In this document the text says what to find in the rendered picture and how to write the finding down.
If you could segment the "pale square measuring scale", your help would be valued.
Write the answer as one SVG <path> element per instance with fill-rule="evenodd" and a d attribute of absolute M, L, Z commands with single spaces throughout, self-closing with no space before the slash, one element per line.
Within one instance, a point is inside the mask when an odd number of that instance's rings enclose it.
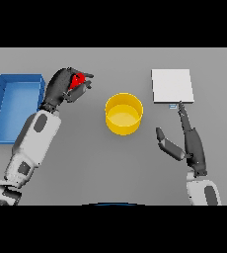
<path fill-rule="evenodd" d="M 155 104 L 193 104 L 194 95 L 188 69 L 152 69 L 152 91 Z"/>

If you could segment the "yellow bowl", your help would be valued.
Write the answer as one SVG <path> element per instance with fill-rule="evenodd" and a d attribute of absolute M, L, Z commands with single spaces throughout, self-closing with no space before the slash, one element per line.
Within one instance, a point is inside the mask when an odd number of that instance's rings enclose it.
<path fill-rule="evenodd" d="M 130 93 L 117 93 L 105 105 L 106 125 L 118 135 L 129 135 L 137 131 L 143 117 L 143 105 Z"/>

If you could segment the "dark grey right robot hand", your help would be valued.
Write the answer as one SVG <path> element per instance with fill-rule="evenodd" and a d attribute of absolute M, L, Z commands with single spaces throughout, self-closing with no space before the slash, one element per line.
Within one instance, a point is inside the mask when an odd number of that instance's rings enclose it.
<path fill-rule="evenodd" d="M 184 133 L 185 148 L 181 149 L 165 137 L 160 127 L 156 128 L 159 148 L 177 161 L 186 160 L 187 166 L 193 170 L 193 177 L 206 176 L 206 161 L 201 138 L 197 130 L 190 125 L 188 112 L 182 102 L 178 110 Z"/>

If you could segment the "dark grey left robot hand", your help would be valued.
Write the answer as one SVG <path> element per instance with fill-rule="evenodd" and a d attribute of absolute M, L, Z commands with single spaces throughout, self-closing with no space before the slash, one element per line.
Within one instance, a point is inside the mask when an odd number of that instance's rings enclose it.
<path fill-rule="evenodd" d="M 76 73 L 83 73 L 86 81 L 77 88 L 70 90 L 71 76 Z M 59 69 L 50 79 L 39 108 L 53 113 L 56 111 L 56 107 L 60 106 L 64 100 L 68 103 L 74 103 L 87 89 L 91 89 L 91 78 L 93 77 L 93 74 L 79 71 L 73 67 Z"/>

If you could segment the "red beaker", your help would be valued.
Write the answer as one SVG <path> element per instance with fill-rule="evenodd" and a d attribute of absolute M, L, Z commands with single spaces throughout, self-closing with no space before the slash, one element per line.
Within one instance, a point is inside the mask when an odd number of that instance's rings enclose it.
<path fill-rule="evenodd" d="M 69 89 L 73 90 L 83 84 L 86 81 L 86 77 L 83 73 L 76 73 L 71 76 L 71 82 Z"/>

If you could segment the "blue tray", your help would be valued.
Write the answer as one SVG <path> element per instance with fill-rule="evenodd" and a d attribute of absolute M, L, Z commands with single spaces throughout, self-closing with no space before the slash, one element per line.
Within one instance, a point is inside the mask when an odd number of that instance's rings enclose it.
<path fill-rule="evenodd" d="M 13 144 L 26 119 L 38 111 L 45 82 L 41 74 L 0 74 L 0 144 Z"/>

